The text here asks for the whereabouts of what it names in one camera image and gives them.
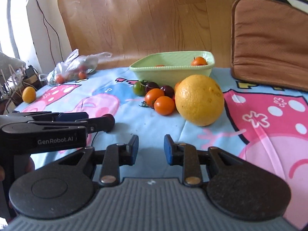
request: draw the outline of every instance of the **plastic bowl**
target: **plastic bowl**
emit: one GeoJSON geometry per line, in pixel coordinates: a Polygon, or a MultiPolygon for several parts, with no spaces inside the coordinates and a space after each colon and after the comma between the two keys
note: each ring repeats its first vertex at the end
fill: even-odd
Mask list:
{"type": "Polygon", "coordinates": [[[207,51],[178,51],[164,52],[148,55],[132,65],[129,69],[133,71],[138,80],[156,82],[158,85],[169,85],[174,87],[177,82],[194,74],[209,76],[215,65],[214,56],[207,51]],[[202,56],[207,65],[191,66],[194,57],[202,56]]]}

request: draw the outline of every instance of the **yellow fruit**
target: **yellow fruit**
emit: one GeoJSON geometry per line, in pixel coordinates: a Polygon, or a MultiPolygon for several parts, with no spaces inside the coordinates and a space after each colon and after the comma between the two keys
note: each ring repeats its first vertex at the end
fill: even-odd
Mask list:
{"type": "Polygon", "coordinates": [[[224,109],[219,85],[205,75],[191,75],[177,87],[175,104],[180,115],[197,126],[215,122],[224,109]]]}
{"type": "Polygon", "coordinates": [[[34,102],[36,99],[36,91],[32,87],[27,87],[23,90],[23,101],[26,103],[34,102]]]}

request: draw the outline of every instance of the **pink cartoon print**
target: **pink cartoon print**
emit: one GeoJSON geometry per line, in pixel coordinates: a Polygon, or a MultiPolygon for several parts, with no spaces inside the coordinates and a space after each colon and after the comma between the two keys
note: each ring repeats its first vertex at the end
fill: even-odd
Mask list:
{"type": "Polygon", "coordinates": [[[207,144],[203,144],[201,146],[202,150],[207,150],[209,147],[213,146],[214,143],[220,139],[221,137],[232,137],[232,136],[238,136],[246,132],[246,129],[242,129],[240,131],[236,132],[230,132],[230,133],[224,133],[220,132],[218,134],[213,134],[212,131],[210,131],[208,128],[203,129],[204,134],[198,135],[197,137],[202,140],[208,140],[209,142],[207,144]]]}
{"type": "Polygon", "coordinates": [[[46,106],[68,95],[79,86],[80,85],[67,84],[67,85],[52,87],[49,90],[47,90],[40,98],[36,99],[35,102],[31,103],[28,107],[26,107],[22,112],[44,111],[46,106]]]}
{"type": "Polygon", "coordinates": [[[308,220],[308,105],[302,97],[224,94],[226,112],[247,146],[239,157],[284,179],[292,198],[285,218],[302,229],[308,220]]]}
{"type": "Polygon", "coordinates": [[[105,114],[112,114],[118,111],[119,99],[114,95],[98,94],[82,99],[77,106],[67,113],[87,112],[89,118],[101,117],[105,114]]]}

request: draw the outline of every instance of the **gray ribbed plate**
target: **gray ribbed plate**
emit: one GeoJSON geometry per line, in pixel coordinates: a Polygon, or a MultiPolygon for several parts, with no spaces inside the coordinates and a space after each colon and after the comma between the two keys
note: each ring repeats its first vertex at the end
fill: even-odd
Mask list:
{"type": "Polygon", "coordinates": [[[5,231],[296,231],[282,217],[245,222],[221,213],[178,179],[126,178],[101,189],[80,212],[52,221],[17,217],[5,231]]]}

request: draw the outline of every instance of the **electrical cord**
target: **electrical cord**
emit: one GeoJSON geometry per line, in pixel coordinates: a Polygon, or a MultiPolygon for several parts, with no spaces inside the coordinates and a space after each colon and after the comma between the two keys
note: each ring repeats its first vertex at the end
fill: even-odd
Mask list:
{"type": "Polygon", "coordinates": [[[58,33],[57,33],[57,31],[53,28],[53,26],[51,26],[50,25],[50,23],[47,21],[47,19],[46,19],[46,17],[45,17],[45,15],[44,15],[44,12],[42,11],[42,9],[41,9],[41,6],[39,5],[39,2],[38,2],[38,0],[36,0],[36,4],[37,4],[37,6],[38,6],[38,9],[40,10],[40,12],[42,13],[42,15],[43,15],[43,23],[44,23],[44,26],[46,27],[46,30],[47,30],[47,35],[48,35],[48,39],[49,39],[49,47],[50,47],[50,53],[51,53],[51,57],[52,57],[52,60],[53,60],[53,62],[54,62],[54,65],[56,66],[56,62],[55,62],[55,60],[54,60],[54,57],[53,57],[53,54],[52,54],[52,50],[51,50],[51,40],[50,40],[50,36],[49,36],[49,32],[48,32],[48,28],[47,28],[47,25],[45,24],[45,21],[47,22],[47,24],[53,29],[53,31],[56,33],[56,35],[57,35],[57,38],[58,38],[58,42],[59,42],[59,48],[60,48],[60,54],[61,54],[61,58],[62,58],[62,61],[64,61],[63,60],[63,56],[62,56],[62,50],[61,50],[61,44],[60,44],[60,38],[59,38],[59,35],[58,35],[58,33]]]}
{"type": "Polygon", "coordinates": [[[98,134],[98,132],[96,132],[96,134],[95,134],[95,136],[94,136],[94,138],[92,140],[91,146],[93,146],[93,143],[94,143],[94,140],[95,140],[95,137],[97,136],[97,134],[98,134]]]}

